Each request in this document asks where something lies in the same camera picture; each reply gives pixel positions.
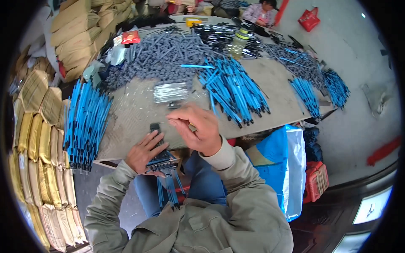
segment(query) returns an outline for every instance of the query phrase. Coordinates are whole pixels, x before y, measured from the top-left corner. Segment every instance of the blue plastic bag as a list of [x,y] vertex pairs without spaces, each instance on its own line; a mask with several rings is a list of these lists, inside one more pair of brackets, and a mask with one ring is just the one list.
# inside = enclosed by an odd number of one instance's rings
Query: blue plastic bag
[[301,215],[305,190],[305,142],[303,130],[285,125],[246,151],[260,177],[277,193],[288,222]]

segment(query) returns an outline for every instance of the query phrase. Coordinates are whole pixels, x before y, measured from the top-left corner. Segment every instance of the left hand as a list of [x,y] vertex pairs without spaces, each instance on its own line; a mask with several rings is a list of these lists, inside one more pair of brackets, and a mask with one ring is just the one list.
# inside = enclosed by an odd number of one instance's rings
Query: left hand
[[160,171],[150,171],[146,173],[148,171],[146,168],[148,162],[150,162],[150,160],[152,160],[155,156],[157,156],[160,152],[164,151],[169,146],[169,144],[165,142],[162,145],[154,148],[163,139],[164,136],[164,133],[160,133],[159,135],[157,134],[158,134],[157,130],[147,134],[140,142],[135,144],[129,151],[125,159],[125,162],[136,173],[145,175],[164,176],[164,173]]
[[193,13],[195,11],[195,9],[196,9],[195,5],[187,6],[187,12],[188,13]]

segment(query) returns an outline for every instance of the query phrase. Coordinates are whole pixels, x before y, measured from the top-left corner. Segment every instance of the black hair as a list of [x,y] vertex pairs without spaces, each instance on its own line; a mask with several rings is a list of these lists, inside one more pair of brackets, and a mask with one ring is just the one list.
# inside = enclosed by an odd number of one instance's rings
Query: black hair
[[264,2],[271,5],[276,11],[279,11],[279,9],[277,9],[277,1],[276,0],[259,0],[260,4],[263,4]]

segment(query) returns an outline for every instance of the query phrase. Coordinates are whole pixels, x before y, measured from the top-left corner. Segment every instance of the pink jacket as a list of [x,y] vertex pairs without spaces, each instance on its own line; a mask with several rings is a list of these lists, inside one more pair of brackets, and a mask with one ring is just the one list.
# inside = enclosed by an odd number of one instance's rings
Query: pink jacket
[[[262,4],[252,4],[242,14],[242,18],[255,23],[262,14]],[[266,13],[267,25],[270,26],[274,22],[274,15],[271,11]]]

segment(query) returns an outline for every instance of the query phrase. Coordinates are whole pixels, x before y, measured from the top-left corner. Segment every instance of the woman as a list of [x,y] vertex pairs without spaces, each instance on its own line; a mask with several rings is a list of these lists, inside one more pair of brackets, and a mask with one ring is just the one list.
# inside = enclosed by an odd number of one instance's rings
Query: woman
[[183,15],[184,13],[198,13],[203,11],[206,3],[203,0],[149,0],[151,6],[161,6],[169,15]]
[[260,0],[258,4],[250,5],[242,14],[242,18],[259,26],[273,26],[274,15],[271,10],[277,9],[276,0]]

